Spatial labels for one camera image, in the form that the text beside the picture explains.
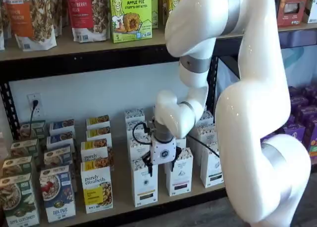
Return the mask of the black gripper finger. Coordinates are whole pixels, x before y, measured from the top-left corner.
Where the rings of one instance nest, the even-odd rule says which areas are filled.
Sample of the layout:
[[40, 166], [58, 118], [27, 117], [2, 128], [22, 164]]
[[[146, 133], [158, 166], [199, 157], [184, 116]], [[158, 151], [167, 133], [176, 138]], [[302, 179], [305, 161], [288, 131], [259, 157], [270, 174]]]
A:
[[146, 152], [142, 156], [142, 161], [148, 167], [148, 172], [152, 173], [153, 172], [153, 163], [151, 162], [151, 153], [150, 153], [150, 151]]
[[175, 157], [174, 157], [174, 159], [172, 160], [171, 165], [170, 165], [170, 168], [171, 168], [171, 169], [174, 168], [175, 162], [176, 162], [177, 159], [179, 158], [181, 152], [182, 152], [182, 149], [181, 149], [180, 147], [176, 146]]

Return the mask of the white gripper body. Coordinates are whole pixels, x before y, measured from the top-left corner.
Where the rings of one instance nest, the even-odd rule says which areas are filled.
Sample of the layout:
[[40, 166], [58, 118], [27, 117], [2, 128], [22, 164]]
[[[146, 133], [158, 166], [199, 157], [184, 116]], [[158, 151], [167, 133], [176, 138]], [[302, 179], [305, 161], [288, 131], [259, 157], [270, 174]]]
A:
[[176, 139], [160, 142], [151, 136], [150, 158], [153, 165], [165, 164], [173, 161], [176, 156]]

